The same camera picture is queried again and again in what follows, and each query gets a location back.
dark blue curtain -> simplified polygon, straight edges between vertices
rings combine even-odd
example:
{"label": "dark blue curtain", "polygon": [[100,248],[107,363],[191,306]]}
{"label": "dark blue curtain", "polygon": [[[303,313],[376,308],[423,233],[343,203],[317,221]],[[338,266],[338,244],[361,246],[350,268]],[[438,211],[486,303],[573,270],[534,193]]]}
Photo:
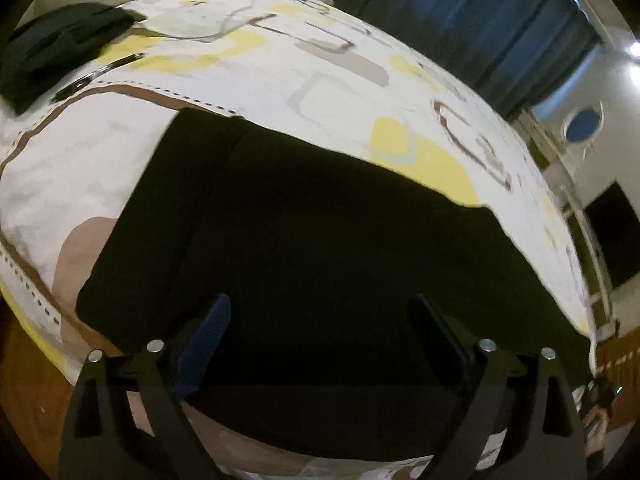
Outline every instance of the dark blue curtain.
{"label": "dark blue curtain", "polygon": [[599,41],[573,0],[335,0],[471,86],[505,118],[541,101]]}

bed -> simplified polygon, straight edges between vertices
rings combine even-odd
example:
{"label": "bed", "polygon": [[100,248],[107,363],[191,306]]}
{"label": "bed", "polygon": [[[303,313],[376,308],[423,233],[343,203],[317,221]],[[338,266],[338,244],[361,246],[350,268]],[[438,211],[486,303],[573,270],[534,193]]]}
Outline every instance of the bed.
{"label": "bed", "polygon": [[[460,81],[319,0],[122,6],[146,22],[21,116],[0,111],[0,291],[69,383],[92,349],[117,352],[79,319],[76,299],[162,133],[184,108],[241,116],[387,168],[459,205],[487,206],[575,331],[591,338],[593,359],[593,321],[562,213],[518,134]],[[76,78],[138,52],[145,57],[50,104]],[[239,478],[345,468],[382,478],[430,458],[337,463],[277,450],[186,411],[215,460]],[[258,458],[240,460],[240,450]]]}

black cloth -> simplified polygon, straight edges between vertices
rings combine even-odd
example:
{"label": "black cloth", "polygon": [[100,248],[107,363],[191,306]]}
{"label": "black cloth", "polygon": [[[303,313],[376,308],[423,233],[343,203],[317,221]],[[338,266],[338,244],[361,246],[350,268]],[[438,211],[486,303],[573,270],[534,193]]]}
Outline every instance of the black cloth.
{"label": "black cloth", "polygon": [[231,323],[188,397],[297,452],[427,455],[460,400],[408,320],[423,293],[505,349],[553,347],[571,384],[589,341],[487,208],[234,118],[181,111],[118,219],[78,315],[123,351],[170,338],[225,292]]}
{"label": "black cloth", "polygon": [[0,57],[0,95],[23,113],[65,75],[95,59],[133,17],[105,4],[60,7],[16,30]]}

brown pattern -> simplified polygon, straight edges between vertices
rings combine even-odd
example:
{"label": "brown pattern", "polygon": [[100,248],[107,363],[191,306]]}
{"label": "brown pattern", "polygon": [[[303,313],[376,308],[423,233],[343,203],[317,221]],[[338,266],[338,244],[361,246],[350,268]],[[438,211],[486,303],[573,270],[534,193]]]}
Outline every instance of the brown pattern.
{"label": "brown pattern", "polygon": [[364,79],[368,79],[372,83],[385,87],[389,84],[389,74],[386,69],[370,59],[360,54],[356,54],[353,50],[332,52],[327,48],[328,43],[324,41],[301,41],[296,47],[304,50],[312,56],[324,59],[329,63],[348,70],[355,75],[359,75]]}
{"label": "brown pattern", "polygon": [[449,90],[452,94],[454,94],[463,103],[466,103],[466,98],[460,93],[457,86],[452,84],[446,78],[440,76],[435,70],[432,70],[430,67],[428,67],[424,63],[418,61],[418,66],[421,69],[423,69],[427,74],[429,74],[429,76],[437,80],[441,85],[443,85],[447,90]]}
{"label": "brown pattern", "polygon": [[[49,115],[43,118],[43,120],[33,129],[26,132],[17,143],[15,149],[9,154],[9,156],[0,163],[0,178],[2,178],[2,173],[6,165],[14,160],[20,153],[25,149],[27,143],[30,139],[39,134],[47,125],[51,124],[56,118],[60,116],[60,114],[66,110],[69,106],[78,101],[84,99],[85,97],[89,97],[91,95],[97,94],[105,94],[114,92],[117,94],[127,95],[130,97],[134,97],[137,99],[142,99],[148,102],[152,102],[164,108],[168,108],[171,110],[182,110],[183,108],[196,108],[198,110],[204,110],[210,112],[205,107],[198,106],[197,104],[187,102],[178,98],[169,97],[167,95],[159,94],[153,90],[139,88],[136,86],[130,86],[127,84],[113,84],[106,85],[98,88],[91,88],[84,92],[80,92],[78,95],[68,99],[67,101],[61,103],[57,107],[55,107]],[[42,281],[38,271],[34,269],[14,248],[14,246],[9,242],[9,240],[4,236],[2,232],[2,226],[0,226],[0,243],[4,246],[6,252],[11,256],[12,260],[16,262],[16,264],[20,267],[22,272],[31,280],[34,285],[36,291],[42,295],[50,304],[52,304],[62,316],[61,320],[61,332],[63,333],[63,338],[66,337],[65,343],[67,344],[68,349],[72,352],[72,355],[83,359],[86,355],[88,344],[92,348],[102,348],[109,355],[118,355],[120,351],[111,344],[107,339],[100,336],[97,332],[90,329],[87,325],[83,324],[75,314],[70,315],[66,310],[62,308],[54,295],[49,291],[49,288]],[[78,340],[78,338],[72,335],[72,331],[69,328],[73,328],[82,336],[84,341]]]}
{"label": "brown pattern", "polygon": [[427,465],[430,461],[431,459],[427,458],[421,462],[418,462],[417,464],[403,467],[400,471],[396,471],[394,473],[394,475],[392,476],[392,480],[415,480],[411,477],[411,471],[413,471],[417,467]]}
{"label": "brown pattern", "polygon": [[356,32],[362,34],[363,36],[367,36],[370,40],[377,41],[379,44],[392,48],[391,45],[389,45],[386,41],[383,41],[380,38],[377,38],[376,36],[374,36],[373,33],[366,27],[360,28],[354,25],[353,23],[338,20],[335,16],[332,16],[331,12],[328,10],[322,10],[320,14],[328,18],[329,20],[333,20],[334,22],[339,23],[340,25],[344,25],[345,27],[349,27],[351,30],[355,30]]}
{"label": "brown pattern", "polygon": [[[511,192],[513,190],[513,188],[511,187],[511,174],[506,172],[506,177],[504,179],[500,178],[499,176],[497,176],[493,171],[491,171],[489,169],[489,167],[487,166],[487,164],[484,163],[483,160],[481,160],[480,158],[478,158],[478,156],[473,153],[470,149],[468,149],[468,147],[466,147],[451,131],[451,129],[449,128],[449,123],[447,123],[447,118],[444,117],[442,115],[442,109],[446,109],[449,112],[451,112],[453,115],[455,115],[458,120],[462,121],[463,123],[466,124],[466,126],[471,126],[471,124],[469,124],[469,122],[461,117],[460,115],[458,115],[457,113],[455,113],[455,111],[453,111],[449,106],[447,106],[446,104],[444,104],[441,101],[437,101],[434,100],[433,101],[433,110],[436,112],[436,115],[438,116],[438,121],[440,122],[440,126],[443,127],[444,131],[447,133],[447,135],[449,136],[449,139],[451,140],[451,142],[453,142],[453,144],[460,149],[460,151],[462,153],[464,153],[466,156],[468,156],[472,161],[474,161],[478,166],[480,166],[483,170],[485,170],[489,175],[491,175],[492,179],[494,179],[498,184],[500,184],[501,186],[504,187],[504,189],[506,189],[507,191]],[[499,160],[497,160],[497,157],[495,156],[495,150],[494,147],[491,146],[491,144],[489,143],[489,141],[483,137],[480,136],[481,140],[484,144],[486,144],[488,147],[485,147],[481,144],[481,147],[483,148],[483,151],[485,152],[485,155],[490,155],[491,159],[490,160],[490,164],[494,167],[502,167],[504,168],[504,164],[501,163]]]}
{"label": "brown pattern", "polygon": [[[269,14],[265,14],[263,16],[257,16],[256,18],[250,19],[247,22],[247,25],[252,25],[254,27],[263,28],[264,30],[270,30],[271,32],[275,32],[276,34],[281,34],[283,36],[287,36],[288,38],[291,38],[292,40],[298,40],[298,41],[302,41],[303,43],[309,43],[307,40],[303,40],[302,38],[299,38],[297,36],[292,36],[288,32],[284,32],[283,30],[278,30],[277,28],[265,27],[264,25],[260,25],[260,23],[264,22],[265,20],[270,20],[271,18],[276,18],[276,17],[277,17],[277,14],[274,14],[273,12],[270,12]],[[339,40],[344,42],[344,44],[338,46],[337,48],[334,47],[333,45],[331,45],[329,47],[320,46],[320,48],[322,48],[323,50],[326,50],[327,52],[333,52],[333,53],[337,54],[339,52],[346,52],[347,50],[349,50],[350,48],[353,48],[355,46],[355,43],[353,43],[352,41],[347,40],[346,38],[343,38],[341,36],[338,36],[337,34],[334,34],[333,32],[329,32],[328,30],[325,30],[322,27],[318,27],[317,25],[314,25],[313,23],[309,23],[309,22],[305,22],[305,23],[307,25],[309,25],[310,27],[322,30],[323,32],[329,34],[330,36],[333,36],[334,38],[338,38]]]}
{"label": "brown pattern", "polygon": [[[88,352],[97,348],[104,350],[108,355],[119,354],[118,349],[108,339],[82,323],[76,315],[78,293],[91,275],[91,270],[115,223],[116,220],[113,218],[89,218],[69,233],[58,255],[51,293],[64,316],[60,326],[62,341],[80,360],[84,360]],[[82,339],[79,340],[77,333],[70,330],[71,325],[65,322],[70,318],[77,323],[76,330],[82,329]]]}

yellow pattern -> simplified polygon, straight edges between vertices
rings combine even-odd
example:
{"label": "yellow pattern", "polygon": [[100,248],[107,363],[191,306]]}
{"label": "yellow pattern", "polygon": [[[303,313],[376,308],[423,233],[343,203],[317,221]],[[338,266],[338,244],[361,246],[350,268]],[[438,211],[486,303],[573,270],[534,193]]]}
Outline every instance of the yellow pattern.
{"label": "yellow pattern", "polygon": [[14,316],[18,319],[20,326],[27,333],[29,338],[36,343],[40,351],[47,357],[51,363],[62,373],[65,375],[65,357],[46,339],[44,339],[34,328],[31,326],[31,322],[24,317],[24,314],[20,310],[17,301],[14,300],[12,295],[9,293],[6,285],[0,281],[0,293],[2,297],[6,301],[6,304],[9,305],[9,308],[13,311]]}
{"label": "yellow pattern", "polygon": [[550,234],[554,238],[556,246],[567,245],[570,241],[566,236],[566,224],[561,220],[561,214],[558,208],[556,208],[546,192],[536,190],[536,193],[544,206],[546,217],[551,224],[552,232]]}
{"label": "yellow pattern", "polygon": [[582,332],[582,335],[589,336],[590,334],[589,321],[587,320],[587,317],[584,315],[580,316],[580,319],[578,320],[578,330]]}
{"label": "yellow pattern", "polygon": [[289,16],[290,18],[296,18],[299,17],[299,14],[304,14],[305,21],[313,23],[317,27],[331,27],[336,23],[335,20],[318,14],[316,10],[303,4],[279,4],[269,7],[269,12],[274,12],[281,16]]}
{"label": "yellow pattern", "polygon": [[429,76],[429,74],[420,69],[419,66],[412,65],[402,56],[389,56],[389,62],[397,72],[417,77],[426,83],[433,92],[436,94],[440,93],[440,87]]}
{"label": "yellow pattern", "polygon": [[[178,59],[171,56],[160,56],[158,54],[148,54],[143,59],[134,61],[127,66],[129,68],[137,68],[139,70],[179,74],[206,68],[216,64],[220,60],[239,56],[240,54],[244,54],[245,52],[263,46],[267,43],[267,39],[263,35],[252,30],[244,30],[242,28],[230,32],[224,37],[224,39],[231,40],[234,44],[218,54],[202,54],[200,56],[185,59]],[[125,56],[135,54],[136,52],[146,52],[148,49],[156,46],[162,41],[166,41],[166,38],[132,35],[125,38],[120,43],[108,46],[98,58],[98,62],[101,64],[108,64]]]}
{"label": "yellow pattern", "polygon": [[181,7],[193,7],[196,5],[206,4],[205,0],[180,0],[178,4]]}
{"label": "yellow pattern", "polygon": [[416,151],[413,165],[392,160],[393,156],[408,154],[410,135],[401,122],[389,117],[378,118],[371,131],[371,161],[434,189],[460,205],[478,206],[476,190],[462,165],[423,136],[412,135]]}

